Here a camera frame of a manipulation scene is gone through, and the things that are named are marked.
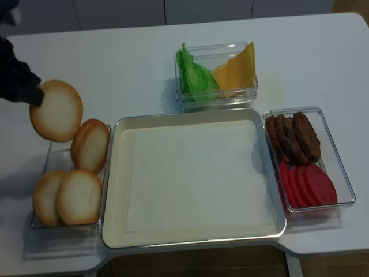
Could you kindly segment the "black gloved hand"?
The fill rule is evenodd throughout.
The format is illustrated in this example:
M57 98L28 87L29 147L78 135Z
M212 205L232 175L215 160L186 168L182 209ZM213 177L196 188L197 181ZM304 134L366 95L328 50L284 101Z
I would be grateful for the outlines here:
M28 64L16 58L11 42L1 37L1 99L39 107L44 98L40 83Z

